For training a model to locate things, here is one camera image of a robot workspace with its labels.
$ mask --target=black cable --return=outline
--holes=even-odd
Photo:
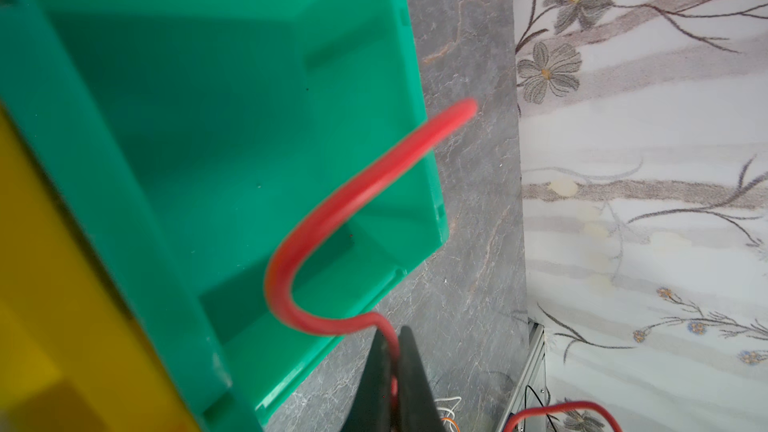
[[[544,402],[542,402],[542,399],[536,394],[536,390],[533,390],[533,387],[530,385],[525,386],[525,392],[523,395],[523,408],[528,408],[528,389],[531,389],[531,392],[533,392],[533,395],[536,397],[536,400],[538,400],[539,405],[544,407]],[[554,422],[552,422],[552,416],[547,414],[547,420],[549,420],[549,424],[552,426],[552,430],[554,432],[558,432],[558,428],[554,426]],[[523,419],[523,430],[525,430],[525,419]]]

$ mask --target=red cable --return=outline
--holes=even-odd
[[[397,180],[437,142],[474,117],[477,102],[456,102],[434,119],[408,134],[373,164],[326,198],[283,239],[266,266],[264,295],[270,310],[285,325],[313,335],[343,335],[373,325],[384,334],[392,360],[400,356],[395,328],[377,312],[330,319],[300,309],[293,301],[291,285],[304,261],[355,212]]]
[[[539,417],[547,414],[557,414],[560,412],[566,412],[569,410],[582,410],[589,409],[600,413],[613,428],[614,432],[622,432],[619,422],[616,421],[614,416],[610,415],[603,406],[596,404],[595,402],[589,402],[587,400],[580,400],[576,402],[566,402],[564,404],[550,405],[547,407],[536,407],[531,409],[525,409],[517,412],[515,415],[509,418],[507,424],[504,426],[504,432],[513,432],[514,426],[520,424],[527,418]]]

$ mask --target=gray table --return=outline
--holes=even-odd
[[[413,328],[435,395],[463,397],[462,432],[493,430],[528,354],[512,0],[408,0],[408,7],[427,113],[466,96],[481,109],[436,149],[450,239],[376,310]],[[342,341],[267,432],[337,432],[372,336]]]

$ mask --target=floral wallpaper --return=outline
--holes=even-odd
[[[768,430],[768,0],[514,0],[514,22],[551,401]]]

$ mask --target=green container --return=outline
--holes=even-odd
[[[201,426],[257,430],[340,340],[267,311],[270,254],[426,120],[406,0],[4,1],[21,134]],[[447,236],[430,154],[312,256],[296,301],[368,311]]]

